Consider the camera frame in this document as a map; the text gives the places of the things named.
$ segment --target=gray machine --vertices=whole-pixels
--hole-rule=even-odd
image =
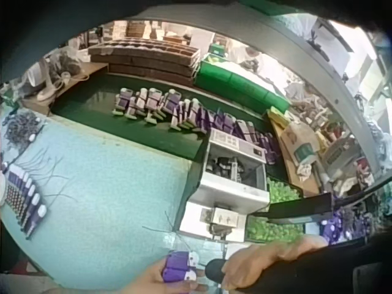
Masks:
[[[246,216],[270,203],[265,164],[263,148],[211,129],[189,170],[175,228],[243,242]]]

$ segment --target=hand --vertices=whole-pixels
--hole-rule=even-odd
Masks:
[[[233,254],[225,263],[222,288],[234,290],[253,285],[263,270],[278,260],[292,261],[300,255],[327,246],[321,236],[305,235],[293,243],[276,241],[264,246],[251,245]]]
[[[199,285],[195,281],[181,281],[164,283],[162,272],[166,265],[166,258],[151,265],[141,276],[121,291],[121,294],[175,294],[189,293],[191,291],[205,292],[207,286]],[[203,271],[197,271],[197,276],[204,276]]]

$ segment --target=green plastic tray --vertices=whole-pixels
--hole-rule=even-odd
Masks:
[[[218,94],[261,114],[272,106],[283,113],[288,109],[290,104],[283,97],[247,78],[214,65],[209,62],[211,58],[215,62],[227,61],[220,56],[208,54],[201,61],[200,70],[196,76],[195,85],[199,88]]]

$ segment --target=table surface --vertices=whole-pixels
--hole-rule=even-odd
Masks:
[[[281,147],[282,150],[282,156],[284,159],[284,164],[286,166],[288,180],[290,181],[290,184],[300,187],[304,191],[305,197],[310,197],[319,194],[320,189],[319,186],[317,185],[314,172],[312,172],[311,176],[307,180],[303,182],[300,180],[300,177],[296,174],[297,167],[292,161],[292,158],[288,153],[287,148],[284,145],[284,142],[281,139],[281,135],[284,129],[272,120],[271,120],[271,124],[275,130],[276,137],[279,142],[279,146]]]

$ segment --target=green conveyor belt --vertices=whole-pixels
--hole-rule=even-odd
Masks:
[[[136,121],[125,117],[115,117],[111,111],[115,104],[115,95],[121,88],[139,90],[140,88],[157,88],[163,92],[173,88],[165,83],[96,73],[88,81],[82,82],[64,93],[53,105],[51,111],[58,116],[108,132],[121,138],[149,146],[166,153],[193,160],[202,142],[191,131],[177,132],[170,128],[169,120],[157,126],[147,124],[143,119]],[[205,107],[228,112],[238,119],[252,121],[256,129],[274,133],[270,122],[258,119],[220,101],[196,92],[178,89],[183,99],[197,98]],[[274,166],[267,166],[267,172],[273,177],[287,181],[283,160]]]

